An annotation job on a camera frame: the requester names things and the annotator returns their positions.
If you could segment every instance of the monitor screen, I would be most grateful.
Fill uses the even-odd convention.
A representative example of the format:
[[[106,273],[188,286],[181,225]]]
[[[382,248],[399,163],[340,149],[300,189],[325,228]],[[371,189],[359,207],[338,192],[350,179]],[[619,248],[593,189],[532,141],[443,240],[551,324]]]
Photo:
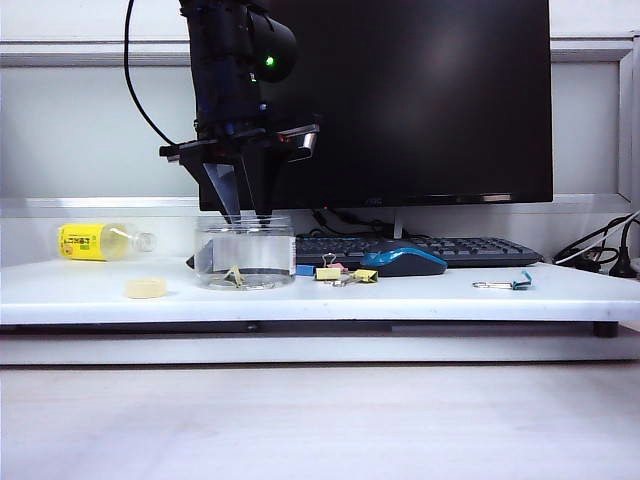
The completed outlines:
[[[271,0],[298,63],[263,84],[322,116],[275,208],[552,199],[547,0]]]

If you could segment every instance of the bottle cap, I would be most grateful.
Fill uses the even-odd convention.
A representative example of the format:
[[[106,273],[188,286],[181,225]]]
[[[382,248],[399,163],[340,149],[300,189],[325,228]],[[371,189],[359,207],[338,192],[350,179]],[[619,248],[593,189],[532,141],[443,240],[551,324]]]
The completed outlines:
[[[157,298],[167,294],[167,281],[162,277],[129,280],[125,296],[129,298]]]
[[[153,233],[137,233],[133,246],[139,252],[152,252],[156,248],[156,236]]]

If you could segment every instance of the black keyboard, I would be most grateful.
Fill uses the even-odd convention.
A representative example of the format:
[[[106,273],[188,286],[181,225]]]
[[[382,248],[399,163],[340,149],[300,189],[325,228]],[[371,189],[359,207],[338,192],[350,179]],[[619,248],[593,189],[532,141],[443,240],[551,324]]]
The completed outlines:
[[[398,242],[406,246],[407,240],[376,237],[299,237],[296,239],[296,263],[322,266],[325,262],[323,256],[332,254],[325,257],[327,261],[355,269],[360,267],[360,259],[365,253],[387,251],[390,249],[389,242]],[[412,238],[411,242],[431,250],[453,268],[523,267],[542,260],[542,255],[530,248],[502,238],[421,237]]]

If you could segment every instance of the computer mouse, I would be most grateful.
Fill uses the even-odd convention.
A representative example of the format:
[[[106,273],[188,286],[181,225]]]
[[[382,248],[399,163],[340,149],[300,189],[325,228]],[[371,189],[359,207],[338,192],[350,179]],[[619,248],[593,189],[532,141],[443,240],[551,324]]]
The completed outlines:
[[[442,258],[410,242],[389,242],[387,246],[386,251],[366,253],[360,264],[377,270],[380,277],[440,275],[447,269]]]

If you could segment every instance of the plastic bottle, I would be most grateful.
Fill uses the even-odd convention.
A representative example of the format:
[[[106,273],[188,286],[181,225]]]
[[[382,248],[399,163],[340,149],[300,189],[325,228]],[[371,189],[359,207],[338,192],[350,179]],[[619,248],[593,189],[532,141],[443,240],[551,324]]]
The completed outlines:
[[[156,237],[122,223],[67,223],[58,228],[57,243],[64,258],[110,262],[153,251]]]

